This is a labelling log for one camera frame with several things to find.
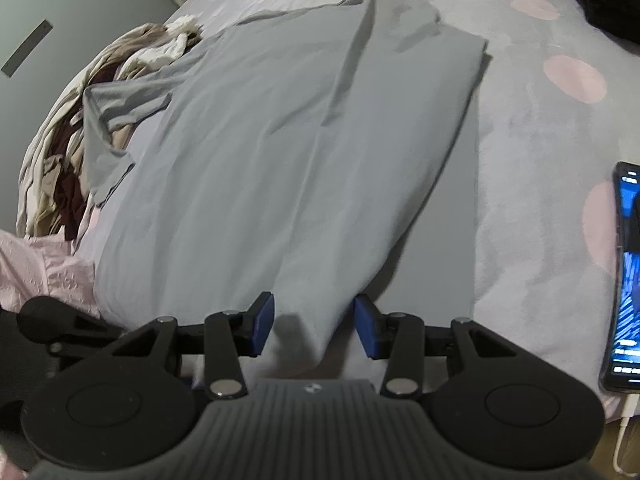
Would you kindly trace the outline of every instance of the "phone screen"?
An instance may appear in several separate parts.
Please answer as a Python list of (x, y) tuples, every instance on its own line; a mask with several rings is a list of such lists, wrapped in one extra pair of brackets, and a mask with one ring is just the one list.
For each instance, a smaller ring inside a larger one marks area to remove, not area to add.
[(620, 268), (603, 386), (640, 390), (640, 166), (620, 163), (614, 180)]

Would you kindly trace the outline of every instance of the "bedsheet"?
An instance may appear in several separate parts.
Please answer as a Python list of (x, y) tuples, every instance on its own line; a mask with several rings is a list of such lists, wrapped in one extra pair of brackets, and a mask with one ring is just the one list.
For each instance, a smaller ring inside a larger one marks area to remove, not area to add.
[[(189, 0), (204, 35), (265, 9), (340, 0)], [(479, 92), (474, 317), (618, 398), (597, 374), (614, 293), (610, 174), (640, 162), (640, 48), (591, 27), (575, 0), (431, 0), (489, 40)]]

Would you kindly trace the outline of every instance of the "white cable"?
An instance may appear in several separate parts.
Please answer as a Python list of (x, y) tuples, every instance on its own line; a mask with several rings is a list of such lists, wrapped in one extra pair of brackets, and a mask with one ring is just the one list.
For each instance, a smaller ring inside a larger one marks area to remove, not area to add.
[(624, 475), (628, 478), (635, 478), (638, 473), (627, 473), (618, 465), (618, 455), (620, 454), (620, 447), (622, 446), (622, 440), (625, 437), (626, 427), (629, 424), (629, 419), (634, 416), (636, 407), (638, 406), (638, 399), (640, 394), (629, 394), (626, 396), (625, 405), (622, 408), (622, 420), (620, 420), (620, 430), (618, 431), (618, 441), (616, 442), (616, 450), (613, 452), (613, 469), (616, 473)]

